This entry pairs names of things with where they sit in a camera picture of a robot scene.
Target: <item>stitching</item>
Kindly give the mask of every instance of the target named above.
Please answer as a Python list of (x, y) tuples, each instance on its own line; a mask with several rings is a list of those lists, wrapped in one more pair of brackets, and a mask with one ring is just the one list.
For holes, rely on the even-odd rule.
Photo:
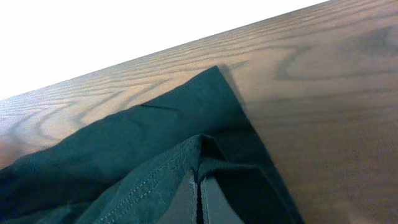
[[(95, 222), (95, 223), (101, 223), (103, 222), (105, 219), (109, 218), (111, 215), (113, 215), (116, 211), (118, 211), (132, 196), (133, 194), (142, 186), (144, 186), (146, 183), (148, 183), (148, 181), (150, 181), (158, 172), (162, 171), (162, 169), (166, 168), (168, 165), (170, 165), (172, 162), (176, 161), (178, 159), (178, 157), (180, 157), (183, 152), (185, 152), (186, 150), (183, 150), (181, 152), (179, 152), (177, 155), (175, 155), (173, 158), (169, 159), (160, 169), (158, 169), (157, 171), (153, 172), (150, 176), (148, 176), (148, 178), (146, 178), (145, 181), (143, 181), (138, 187), (136, 187), (134, 190), (132, 190), (121, 202), (120, 204), (111, 212), (109, 212), (107, 215), (105, 215), (104, 217), (102, 217), (99, 221)], [(151, 188), (148, 192), (142, 194), (137, 200), (133, 201), (133, 203), (130, 204), (130, 206), (128, 207), (128, 209), (125, 210), (125, 212), (122, 213), (121, 216), (123, 216), (124, 214), (126, 214), (126, 211), (130, 209), (130, 207), (140, 201), (140, 199), (142, 199), (144, 196), (146, 196), (147, 194), (151, 193), (152, 190), (154, 189)], [(119, 219), (121, 216), (118, 216), (118, 218), (113, 219), (112, 221), (108, 222), (108, 223), (113, 223), (115, 222), (117, 219)]]
[[(178, 167), (179, 164), (173, 166), (170, 170), (174, 170), (175, 168)], [(148, 190), (147, 192), (145, 192), (144, 194), (142, 194), (139, 198), (135, 199), (135, 201), (131, 202), (129, 204), (129, 206), (124, 209), (123, 212), (120, 213), (120, 215), (118, 215), (117, 217), (115, 217), (114, 219), (112, 219), (111, 221), (107, 222), (106, 224), (111, 224), (114, 223), (116, 221), (118, 221), (121, 217), (123, 217), (125, 214), (127, 214), (127, 212), (132, 208), (132, 206), (137, 203), (138, 201), (140, 201), (141, 199), (143, 199), (146, 195), (149, 195), (157, 186), (153, 186), (150, 190)]]

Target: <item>teal cloth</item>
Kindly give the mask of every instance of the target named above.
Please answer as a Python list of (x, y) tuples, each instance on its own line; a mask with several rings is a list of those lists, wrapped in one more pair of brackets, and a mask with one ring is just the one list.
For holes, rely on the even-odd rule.
[(156, 223), (189, 170), (245, 223), (303, 222), (217, 67), (1, 170), (0, 220)]

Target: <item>folded shirt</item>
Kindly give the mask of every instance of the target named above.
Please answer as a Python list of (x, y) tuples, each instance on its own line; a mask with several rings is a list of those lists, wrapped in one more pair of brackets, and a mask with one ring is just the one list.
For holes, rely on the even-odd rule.
[(217, 67), (0, 170), (0, 221), (303, 223)]

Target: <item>wooden surface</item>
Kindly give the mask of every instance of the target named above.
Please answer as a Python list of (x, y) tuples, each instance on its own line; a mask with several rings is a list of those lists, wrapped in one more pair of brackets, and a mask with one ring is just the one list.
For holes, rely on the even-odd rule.
[(2, 100), (3, 163), (213, 65), (307, 223), (398, 223), (398, 1), (330, 1)]

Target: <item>fabric fold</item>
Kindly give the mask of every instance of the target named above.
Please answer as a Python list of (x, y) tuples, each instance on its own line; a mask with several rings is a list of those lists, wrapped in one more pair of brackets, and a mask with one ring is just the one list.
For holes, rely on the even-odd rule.
[[(206, 161), (208, 169), (201, 169)], [(217, 67), (0, 170), (0, 221), (25, 223), (18, 220), (31, 217), (29, 223), (35, 223), (51, 213), (63, 217), (58, 223), (156, 223), (188, 170), (194, 170), (196, 182), (215, 176), (245, 223), (302, 223)], [(231, 182), (241, 174), (243, 182)], [(259, 199), (240, 197), (237, 191), (245, 189)], [(76, 210), (69, 206), (81, 204), (85, 207)], [(264, 212), (268, 209), (276, 212)]]

